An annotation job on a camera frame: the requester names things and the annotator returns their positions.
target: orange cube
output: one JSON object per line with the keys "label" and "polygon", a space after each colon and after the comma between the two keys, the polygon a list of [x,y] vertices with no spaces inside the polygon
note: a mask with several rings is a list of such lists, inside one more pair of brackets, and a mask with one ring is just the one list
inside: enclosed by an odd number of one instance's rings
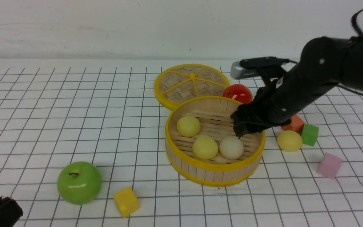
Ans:
{"label": "orange cube", "polygon": [[294,115],[291,117],[291,124],[281,126],[281,128],[284,131],[291,130],[291,131],[301,134],[304,124],[305,124],[305,122],[303,122],[302,119],[298,115]]}

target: green cube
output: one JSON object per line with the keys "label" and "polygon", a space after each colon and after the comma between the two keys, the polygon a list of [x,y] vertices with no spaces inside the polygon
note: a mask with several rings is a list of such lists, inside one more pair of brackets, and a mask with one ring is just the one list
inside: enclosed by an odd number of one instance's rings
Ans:
{"label": "green cube", "polygon": [[303,144],[313,147],[319,136],[319,128],[314,125],[304,124],[301,136]]}

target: cube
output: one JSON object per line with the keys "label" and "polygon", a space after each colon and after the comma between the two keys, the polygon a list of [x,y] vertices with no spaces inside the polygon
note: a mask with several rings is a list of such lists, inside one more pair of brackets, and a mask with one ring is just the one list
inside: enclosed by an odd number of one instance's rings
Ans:
{"label": "cube", "polygon": [[319,136],[319,128],[314,125],[304,124],[301,136],[303,144],[313,147]]}
{"label": "cube", "polygon": [[330,153],[326,153],[319,165],[317,172],[325,177],[334,179],[342,164],[341,158],[334,156]]}
{"label": "cube", "polygon": [[291,117],[291,124],[281,126],[281,128],[284,131],[294,131],[297,132],[298,134],[301,134],[304,124],[305,123],[298,115],[294,115]]}
{"label": "cube", "polygon": [[116,207],[123,218],[128,217],[140,208],[138,198],[131,187],[126,187],[113,196]]}

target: pink cube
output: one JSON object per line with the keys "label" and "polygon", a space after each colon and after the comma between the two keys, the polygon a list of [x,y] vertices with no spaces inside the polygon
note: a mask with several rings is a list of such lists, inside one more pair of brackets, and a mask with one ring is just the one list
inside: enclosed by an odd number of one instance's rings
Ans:
{"label": "pink cube", "polygon": [[321,175],[324,175],[325,177],[334,179],[341,167],[342,162],[343,160],[341,160],[341,158],[330,153],[326,153],[324,155],[323,161],[321,161],[319,165],[317,172]]}

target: green apple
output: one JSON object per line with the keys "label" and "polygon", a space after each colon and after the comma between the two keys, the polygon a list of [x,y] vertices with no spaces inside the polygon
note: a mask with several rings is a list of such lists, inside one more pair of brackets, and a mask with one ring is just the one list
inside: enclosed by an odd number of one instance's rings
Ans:
{"label": "green apple", "polygon": [[77,161],[67,165],[60,172],[57,189],[65,201],[83,205],[98,196],[102,181],[102,175],[94,165],[86,161]]}

